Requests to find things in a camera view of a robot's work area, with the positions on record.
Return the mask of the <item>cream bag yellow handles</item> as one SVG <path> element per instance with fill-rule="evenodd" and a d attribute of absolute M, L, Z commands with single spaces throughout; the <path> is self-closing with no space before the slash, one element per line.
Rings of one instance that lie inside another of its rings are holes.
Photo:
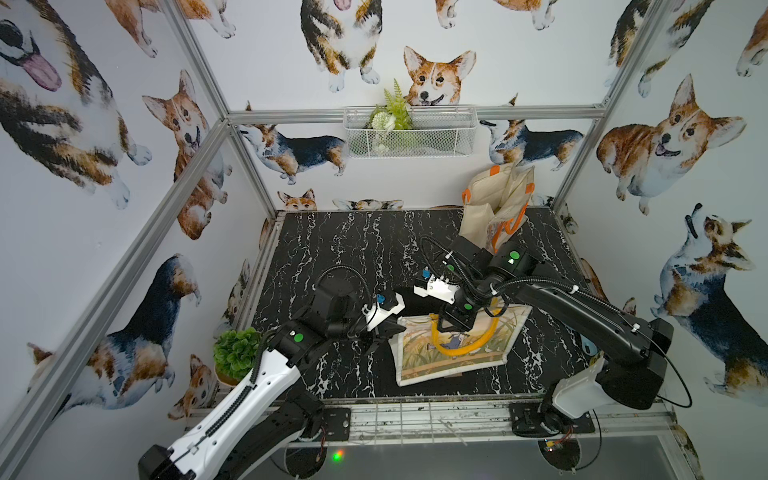
<path fill-rule="evenodd" d="M 467 332 L 440 332 L 435 314 L 401 317 L 405 331 L 390 340 L 395 381 L 405 387 L 465 372 L 497 367 L 508 355 L 532 308 L 492 302 L 493 316 L 481 311 Z"/>

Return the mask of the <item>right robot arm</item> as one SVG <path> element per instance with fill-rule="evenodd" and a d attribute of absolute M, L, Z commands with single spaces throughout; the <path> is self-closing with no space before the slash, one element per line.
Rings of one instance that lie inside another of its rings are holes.
<path fill-rule="evenodd" d="M 425 278 L 414 289 L 441 303 L 435 332 L 467 332 L 480 313 L 497 318 L 518 302 L 545 312 L 601 352 L 594 364 L 550 386 L 516 426 L 556 433 L 605 405 L 644 411 L 660 400 L 666 374 L 675 368 L 667 356 L 674 334 L 667 321 L 643 320 L 581 289 L 514 240 L 496 253 L 463 236 L 450 246 L 422 236 L 418 246 L 437 251 L 425 254 Z"/>

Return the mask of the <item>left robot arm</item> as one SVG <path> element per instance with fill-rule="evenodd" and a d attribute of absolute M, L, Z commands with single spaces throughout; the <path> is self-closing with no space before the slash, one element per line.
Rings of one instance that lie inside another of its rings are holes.
<path fill-rule="evenodd" d="M 323 272 L 308 303 L 268 332 L 230 394 L 170 447 L 144 453 L 140 478 L 241 479 L 280 447 L 322 434 L 323 404 L 302 376 L 336 343 L 381 340 L 381 324 L 404 305 L 393 290 L 358 296 L 345 279 Z"/>

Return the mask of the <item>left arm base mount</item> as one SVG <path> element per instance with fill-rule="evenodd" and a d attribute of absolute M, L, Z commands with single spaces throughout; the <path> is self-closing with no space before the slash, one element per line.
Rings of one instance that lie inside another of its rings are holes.
<path fill-rule="evenodd" d="M 350 408 L 324 408 L 314 415 L 299 433 L 296 442 L 344 442 L 350 438 L 352 410 Z"/>

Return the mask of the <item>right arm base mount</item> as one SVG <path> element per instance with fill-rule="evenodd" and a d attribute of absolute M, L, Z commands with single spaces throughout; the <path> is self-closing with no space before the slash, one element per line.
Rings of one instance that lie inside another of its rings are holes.
<path fill-rule="evenodd" d="M 571 419 L 551 405 L 541 402 L 513 402 L 509 405 L 511 428 L 523 438 L 555 438 L 566 434 L 590 434 L 596 426 L 589 414 Z"/>

